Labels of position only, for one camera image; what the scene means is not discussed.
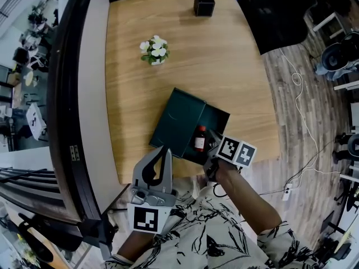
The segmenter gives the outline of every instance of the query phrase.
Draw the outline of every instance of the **metal hinge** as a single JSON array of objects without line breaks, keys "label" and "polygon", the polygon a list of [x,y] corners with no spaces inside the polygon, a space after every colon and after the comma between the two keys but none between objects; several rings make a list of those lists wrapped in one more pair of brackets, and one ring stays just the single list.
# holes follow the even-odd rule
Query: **metal hinge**
[{"label": "metal hinge", "polygon": [[77,146],[70,146],[70,154],[71,154],[72,161],[80,160],[79,149],[77,148]]}]

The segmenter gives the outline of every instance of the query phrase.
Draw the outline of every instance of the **black and white shirt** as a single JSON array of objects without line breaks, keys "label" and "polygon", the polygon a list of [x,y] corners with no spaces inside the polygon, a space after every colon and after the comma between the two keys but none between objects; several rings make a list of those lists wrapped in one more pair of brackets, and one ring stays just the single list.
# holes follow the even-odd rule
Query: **black and white shirt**
[{"label": "black and white shirt", "polygon": [[181,196],[162,235],[135,263],[113,255],[103,268],[319,268],[286,221],[262,232],[256,245],[244,234],[235,209],[210,192],[204,188],[196,200],[189,192]]}]

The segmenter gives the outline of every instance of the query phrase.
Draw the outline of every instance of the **floor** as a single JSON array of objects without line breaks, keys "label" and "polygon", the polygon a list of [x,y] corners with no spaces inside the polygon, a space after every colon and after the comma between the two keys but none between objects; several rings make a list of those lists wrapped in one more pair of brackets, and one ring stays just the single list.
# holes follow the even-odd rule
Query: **floor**
[{"label": "floor", "polygon": [[[311,29],[308,17],[306,22]],[[313,168],[324,172],[345,171],[348,162],[343,161],[334,165],[331,155],[334,149],[338,149],[334,144],[335,135],[349,131],[348,101],[343,91],[333,90],[337,82],[327,81],[314,73],[313,66],[318,59],[309,59],[310,54],[317,57],[324,48],[323,40],[310,32],[302,44],[284,48],[283,53],[303,77],[303,93],[298,98],[298,107],[320,151]],[[339,174],[323,174],[308,170],[303,175],[301,186],[292,192],[289,201],[282,201],[282,190],[286,181],[308,162],[309,165],[312,164],[316,156],[316,147],[294,103],[301,87],[294,85],[291,80],[293,68],[280,50],[264,54],[263,60],[277,114],[282,152],[277,159],[256,163],[242,174],[258,193],[280,191],[263,195],[263,198],[279,211],[283,220],[288,220],[292,224],[298,236],[306,239],[310,246],[315,248],[320,238],[322,221],[334,210],[333,222],[337,222],[342,208],[333,200],[340,194]],[[129,199],[130,193],[127,192],[117,202],[117,207],[126,207]],[[113,242],[113,252],[116,252],[130,233],[127,213],[117,212],[110,217],[119,226],[119,232]],[[250,238],[255,239],[255,234],[245,223],[243,224]],[[101,261],[99,250],[93,248],[85,266],[98,268]]]}]

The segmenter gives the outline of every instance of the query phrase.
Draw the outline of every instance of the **desk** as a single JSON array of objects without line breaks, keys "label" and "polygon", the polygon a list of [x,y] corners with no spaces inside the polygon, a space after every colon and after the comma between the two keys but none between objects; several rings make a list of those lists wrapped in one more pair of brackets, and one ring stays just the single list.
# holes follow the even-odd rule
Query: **desk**
[{"label": "desk", "polygon": [[[119,181],[132,182],[135,164],[174,87],[231,114],[225,134],[258,148],[256,160],[279,156],[272,96],[263,61],[236,0],[215,0],[212,17],[195,17],[194,0],[111,3],[106,41],[109,128]],[[165,63],[140,60],[142,41],[159,35],[171,51]],[[173,175],[202,174],[173,159]]]}]

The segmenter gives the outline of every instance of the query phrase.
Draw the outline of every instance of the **person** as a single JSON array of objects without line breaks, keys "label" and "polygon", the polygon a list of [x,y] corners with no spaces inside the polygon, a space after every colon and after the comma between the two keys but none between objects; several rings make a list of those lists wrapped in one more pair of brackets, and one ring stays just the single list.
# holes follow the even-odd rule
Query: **person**
[{"label": "person", "polygon": [[[352,134],[346,134],[346,133],[339,134],[335,137],[335,143],[338,143],[340,145],[346,145],[348,144],[348,141],[352,136],[353,136]],[[356,148],[358,146],[357,142],[355,142],[353,146]],[[348,150],[333,151],[332,158],[334,164],[338,164],[339,160],[343,160],[343,159],[359,161],[359,151],[358,151],[358,156],[352,155]]]},{"label": "person", "polygon": [[276,210],[232,164],[218,163],[216,180],[258,235],[258,245],[247,238],[232,206],[207,186],[196,200],[190,192],[177,197],[162,234],[133,231],[102,267],[318,269],[312,250]]}]

